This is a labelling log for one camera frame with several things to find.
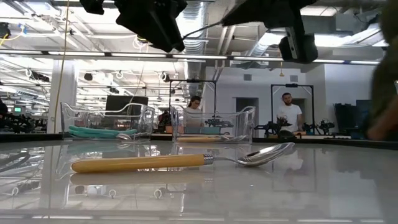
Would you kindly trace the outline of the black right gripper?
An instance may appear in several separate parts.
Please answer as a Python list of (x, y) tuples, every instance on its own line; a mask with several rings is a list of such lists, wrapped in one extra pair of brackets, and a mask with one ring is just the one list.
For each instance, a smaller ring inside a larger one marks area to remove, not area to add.
[(301, 9), (317, 0), (245, 0), (222, 18), (222, 26), (261, 22), (268, 29), (284, 28), (278, 44), (283, 60), (308, 64), (318, 58), (315, 36), (305, 32)]

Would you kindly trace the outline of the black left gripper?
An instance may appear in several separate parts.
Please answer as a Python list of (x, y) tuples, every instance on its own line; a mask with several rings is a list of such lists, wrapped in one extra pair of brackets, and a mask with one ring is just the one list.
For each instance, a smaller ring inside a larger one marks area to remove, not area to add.
[(185, 49), (176, 18), (187, 7), (185, 0), (117, 0), (114, 5), (120, 15), (116, 23), (152, 47), (170, 52)]

